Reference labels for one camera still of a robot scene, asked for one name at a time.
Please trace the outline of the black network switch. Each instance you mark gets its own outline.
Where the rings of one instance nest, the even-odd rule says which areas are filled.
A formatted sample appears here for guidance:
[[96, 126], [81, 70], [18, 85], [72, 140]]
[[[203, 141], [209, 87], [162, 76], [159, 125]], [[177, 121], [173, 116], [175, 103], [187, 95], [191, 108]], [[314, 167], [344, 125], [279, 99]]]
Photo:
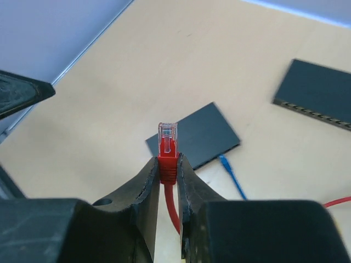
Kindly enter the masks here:
[[212, 102], [178, 122], [178, 151], [194, 170], [240, 145], [240, 139]]
[[272, 103], [350, 131], [350, 73], [293, 59]]

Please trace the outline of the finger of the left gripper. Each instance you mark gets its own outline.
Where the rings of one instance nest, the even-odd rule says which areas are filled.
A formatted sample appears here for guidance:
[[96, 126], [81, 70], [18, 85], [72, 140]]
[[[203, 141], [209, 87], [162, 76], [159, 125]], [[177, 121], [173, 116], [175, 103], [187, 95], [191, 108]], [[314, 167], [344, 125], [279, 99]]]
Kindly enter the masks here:
[[1, 70], [1, 119], [55, 95], [50, 83]]

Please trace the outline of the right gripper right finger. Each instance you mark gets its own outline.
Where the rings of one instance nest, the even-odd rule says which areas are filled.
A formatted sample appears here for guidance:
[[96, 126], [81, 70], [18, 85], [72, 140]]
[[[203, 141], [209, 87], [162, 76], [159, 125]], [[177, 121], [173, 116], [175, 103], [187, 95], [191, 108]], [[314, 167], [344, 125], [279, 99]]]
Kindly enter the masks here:
[[350, 262], [331, 214], [309, 200], [230, 201], [177, 163], [186, 262]]

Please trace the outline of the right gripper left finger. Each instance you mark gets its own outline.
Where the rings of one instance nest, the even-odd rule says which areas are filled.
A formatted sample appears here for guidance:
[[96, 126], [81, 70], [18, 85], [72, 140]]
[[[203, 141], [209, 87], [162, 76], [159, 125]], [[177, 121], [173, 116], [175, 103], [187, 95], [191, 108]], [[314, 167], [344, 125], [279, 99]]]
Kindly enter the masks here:
[[24, 196], [1, 170], [1, 262], [153, 262], [160, 183], [152, 158], [89, 204]]

